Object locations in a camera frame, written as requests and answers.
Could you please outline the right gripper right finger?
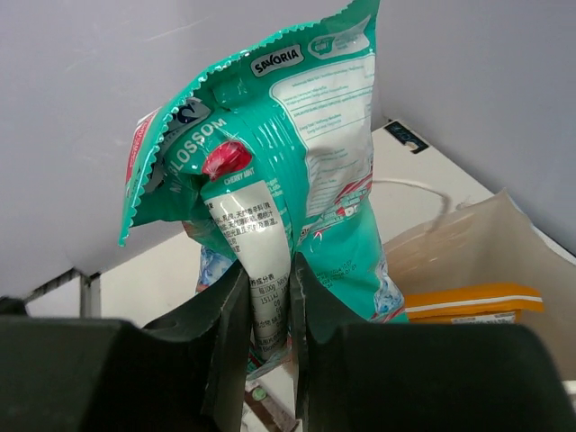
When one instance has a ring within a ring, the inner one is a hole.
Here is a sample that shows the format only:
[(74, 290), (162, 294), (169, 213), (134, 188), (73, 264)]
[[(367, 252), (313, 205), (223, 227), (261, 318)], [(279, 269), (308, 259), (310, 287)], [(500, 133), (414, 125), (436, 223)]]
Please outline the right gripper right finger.
[(290, 274), (295, 411), (307, 431), (566, 431), (570, 401), (520, 325), (377, 324)]

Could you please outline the orange chips bag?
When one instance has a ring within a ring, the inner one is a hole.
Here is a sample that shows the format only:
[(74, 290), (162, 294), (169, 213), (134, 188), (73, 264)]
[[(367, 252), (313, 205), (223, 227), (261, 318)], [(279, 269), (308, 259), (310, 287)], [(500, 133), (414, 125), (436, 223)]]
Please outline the orange chips bag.
[(486, 283), (407, 294), (405, 311), (416, 323), (514, 324), (523, 312), (542, 313), (545, 307), (534, 288), (518, 283)]

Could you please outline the teal mint candy bag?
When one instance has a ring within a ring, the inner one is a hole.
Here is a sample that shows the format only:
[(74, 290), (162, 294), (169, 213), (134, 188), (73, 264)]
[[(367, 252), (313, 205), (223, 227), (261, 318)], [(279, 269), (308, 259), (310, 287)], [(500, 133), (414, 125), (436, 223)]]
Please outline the teal mint candy bag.
[(361, 318), (407, 318), (369, 201), (378, 11), (354, 1), (282, 29), (207, 67), (134, 131), (119, 239), (181, 223), (202, 247), (199, 290), (243, 265), (250, 377), (289, 349), (297, 254)]

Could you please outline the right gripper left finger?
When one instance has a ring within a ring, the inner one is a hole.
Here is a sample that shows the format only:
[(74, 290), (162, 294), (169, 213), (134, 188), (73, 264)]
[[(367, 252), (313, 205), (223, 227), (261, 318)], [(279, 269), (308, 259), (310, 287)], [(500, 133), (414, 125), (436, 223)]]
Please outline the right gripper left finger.
[(241, 264), (143, 328), (1, 300), (4, 431), (237, 431), (251, 332)]

